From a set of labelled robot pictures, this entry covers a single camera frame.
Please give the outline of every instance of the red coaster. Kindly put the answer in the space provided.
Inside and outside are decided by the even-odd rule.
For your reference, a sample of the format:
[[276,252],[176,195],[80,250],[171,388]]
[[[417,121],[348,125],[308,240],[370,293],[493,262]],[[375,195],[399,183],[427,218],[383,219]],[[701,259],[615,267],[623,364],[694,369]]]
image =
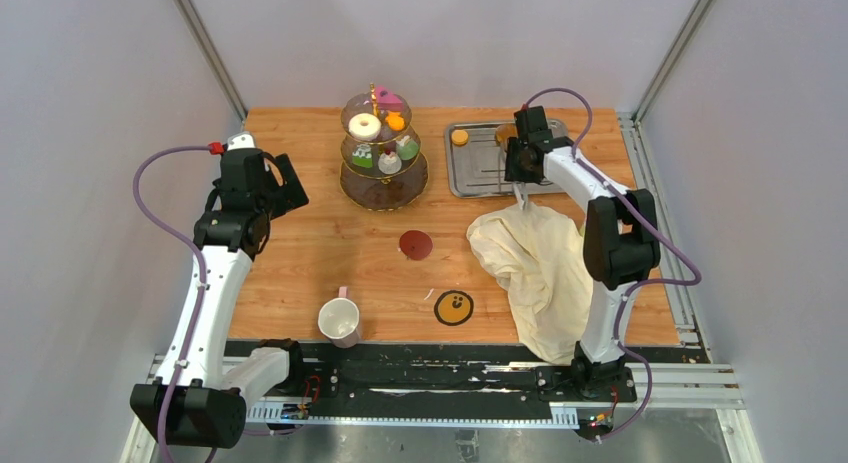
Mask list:
[[411,260],[423,260],[433,251],[430,235],[418,230],[409,230],[400,237],[400,251]]

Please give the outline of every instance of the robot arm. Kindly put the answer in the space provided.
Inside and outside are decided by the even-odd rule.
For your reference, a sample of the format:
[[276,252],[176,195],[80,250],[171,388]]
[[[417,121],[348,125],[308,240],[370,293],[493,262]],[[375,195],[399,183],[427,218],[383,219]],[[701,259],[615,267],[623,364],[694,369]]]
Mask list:
[[[659,242],[631,217],[610,187],[625,194],[656,225],[653,196],[647,190],[630,191],[606,177],[579,149],[572,151],[574,143],[568,137],[554,138],[542,107],[516,112],[515,123],[518,137],[508,142],[506,180],[514,182],[519,204],[526,202],[523,184],[539,183],[544,178],[565,190],[586,213],[583,259],[595,283],[589,321],[575,349],[572,374],[583,388],[609,386],[611,379],[625,371],[618,340],[624,338],[632,305],[626,305],[619,318],[622,296],[636,282],[647,279],[660,258]],[[605,181],[602,183],[593,173]],[[623,224],[632,225],[629,233],[621,233]]]
[[[279,184],[270,170],[283,179]],[[214,181],[203,216],[194,227],[194,244],[206,263],[203,305],[189,338],[197,293],[202,285],[197,259],[191,273],[180,321],[154,383],[133,388],[130,406],[154,438],[166,389],[179,366],[176,390],[168,408],[169,444],[232,448],[244,430],[247,409],[269,389],[289,380],[302,381],[297,343],[271,341],[226,375],[224,345],[236,299],[253,260],[270,235],[270,222],[308,203],[286,155],[272,157],[256,148],[253,137],[240,133],[221,148],[221,178]],[[214,209],[220,201],[220,208]]]

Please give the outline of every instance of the gray wall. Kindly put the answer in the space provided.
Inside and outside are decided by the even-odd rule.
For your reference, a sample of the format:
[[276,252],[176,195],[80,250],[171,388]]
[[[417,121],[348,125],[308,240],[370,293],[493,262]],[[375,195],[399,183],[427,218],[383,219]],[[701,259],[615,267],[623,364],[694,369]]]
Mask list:
[[340,106],[375,81],[418,106],[573,86],[630,110],[695,0],[194,1],[248,106]]
[[645,125],[768,462],[845,461],[848,0],[717,0]]
[[[133,172],[236,122],[171,0],[0,0],[0,48],[0,459],[115,461],[191,264]],[[162,162],[143,194],[189,231],[214,161]]]

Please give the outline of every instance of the metal tray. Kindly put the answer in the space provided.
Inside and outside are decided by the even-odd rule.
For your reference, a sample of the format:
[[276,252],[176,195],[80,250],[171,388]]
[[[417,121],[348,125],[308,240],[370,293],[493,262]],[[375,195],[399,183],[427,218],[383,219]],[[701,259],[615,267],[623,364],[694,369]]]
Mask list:
[[[445,129],[445,151],[448,160],[448,181],[451,192],[460,198],[481,198],[486,196],[512,195],[512,183],[504,178],[504,158],[506,155],[495,141],[495,130],[511,121],[478,121],[453,123]],[[548,126],[554,136],[565,136],[568,129],[562,120],[548,118]],[[450,141],[451,132],[465,130],[468,143],[456,146]],[[549,181],[541,185],[527,184],[527,194],[564,193]]]

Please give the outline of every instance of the crumpled cloth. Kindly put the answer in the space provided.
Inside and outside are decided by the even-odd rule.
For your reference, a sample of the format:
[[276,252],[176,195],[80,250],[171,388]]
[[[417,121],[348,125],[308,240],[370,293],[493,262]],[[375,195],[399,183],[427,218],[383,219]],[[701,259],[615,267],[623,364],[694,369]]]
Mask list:
[[583,237],[569,217],[527,202],[468,227],[471,251],[507,291],[519,341],[549,363],[571,364],[592,300]]

